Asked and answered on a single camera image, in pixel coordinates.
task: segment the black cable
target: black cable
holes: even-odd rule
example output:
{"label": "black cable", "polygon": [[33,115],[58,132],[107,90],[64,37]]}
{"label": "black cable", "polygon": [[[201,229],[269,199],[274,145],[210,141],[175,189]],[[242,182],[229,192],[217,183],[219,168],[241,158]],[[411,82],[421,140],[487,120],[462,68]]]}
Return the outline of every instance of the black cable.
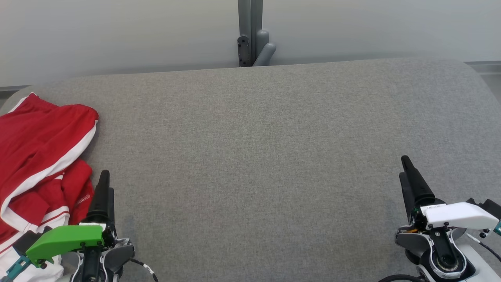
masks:
{"label": "black cable", "polygon": [[151,270],[151,268],[149,266],[147,266],[143,262],[140,262],[140,261],[133,259],[133,258],[131,258],[130,261],[133,263],[137,263],[138,265],[146,268],[151,273],[151,276],[153,276],[153,280],[155,280],[155,282],[158,282],[158,278],[156,277],[156,274],[153,272],[153,270]]}
{"label": "black cable", "polygon": [[486,248],[489,252],[491,252],[499,261],[501,261],[501,256],[498,255],[493,249],[491,249],[489,246],[487,246],[486,244],[480,242],[479,243],[480,246]]}
{"label": "black cable", "polygon": [[399,281],[399,280],[406,280],[406,281],[412,281],[412,282],[423,282],[419,277],[414,277],[406,274],[397,274],[397,275],[391,275],[386,278],[381,279],[379,282],[392,282],[392,281]]}

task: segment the teal connector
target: teal connector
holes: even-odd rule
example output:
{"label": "teal connector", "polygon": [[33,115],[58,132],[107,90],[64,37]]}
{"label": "teal connector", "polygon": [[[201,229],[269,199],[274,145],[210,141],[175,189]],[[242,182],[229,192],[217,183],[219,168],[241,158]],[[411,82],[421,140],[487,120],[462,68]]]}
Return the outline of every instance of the teal connector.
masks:
{"label": "teal connector", "polygon": [[8,270],[7,277],[11,280],[16,279],[16,277],[21,274],[21,272],[25,271],[28,266],[32,263],[27,256],[22,255]]}
{"label": "teal connector", "polygon": [[496,232],[497,235],[501,236],[501,221],[497,223],[494,232]]}

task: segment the floor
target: floor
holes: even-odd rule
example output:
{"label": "floor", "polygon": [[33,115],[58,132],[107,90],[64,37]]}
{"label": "floor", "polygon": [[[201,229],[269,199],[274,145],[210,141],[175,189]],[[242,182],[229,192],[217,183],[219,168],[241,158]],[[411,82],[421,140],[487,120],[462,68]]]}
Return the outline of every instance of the floor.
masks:
{"label": "floor", "polygon": [[[501,62],[467,62],[477,71],[501,103]],[[0,91],[0,107],[15,91]]]}

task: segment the gray fabric surface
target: gray fabric surface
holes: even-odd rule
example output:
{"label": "gray fabric surface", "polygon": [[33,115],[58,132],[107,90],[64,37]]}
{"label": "gray fabric surface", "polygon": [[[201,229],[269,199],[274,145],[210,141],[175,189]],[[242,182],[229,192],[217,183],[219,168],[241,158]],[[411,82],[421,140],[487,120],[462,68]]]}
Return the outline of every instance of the gray fabric surface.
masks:
{"label": "gray fabric surface", "polygon": [[[99,112],[84,159],[94,183],[111,171],[119,234],[161,281],[416,274],[393,241],[403,154],[444,201],[501,203],[501,110],[457,61],[82,77],[23,89],[2,113],[30,91]],[[151,277],[127,265],[123,280]]]}

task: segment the red clothing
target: red clothing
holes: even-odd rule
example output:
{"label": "red clothing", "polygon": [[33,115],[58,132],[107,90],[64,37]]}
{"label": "red clothing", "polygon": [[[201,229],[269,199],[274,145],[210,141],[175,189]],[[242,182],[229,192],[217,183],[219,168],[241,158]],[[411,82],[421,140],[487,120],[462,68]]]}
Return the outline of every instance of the red clothing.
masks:
{"label": "red clothing", "polygon": [[0,116],[0,252],[28,230],[85,217],[92,170],[78,157],[97,119],[90,107],[59,107],[34,93]]}

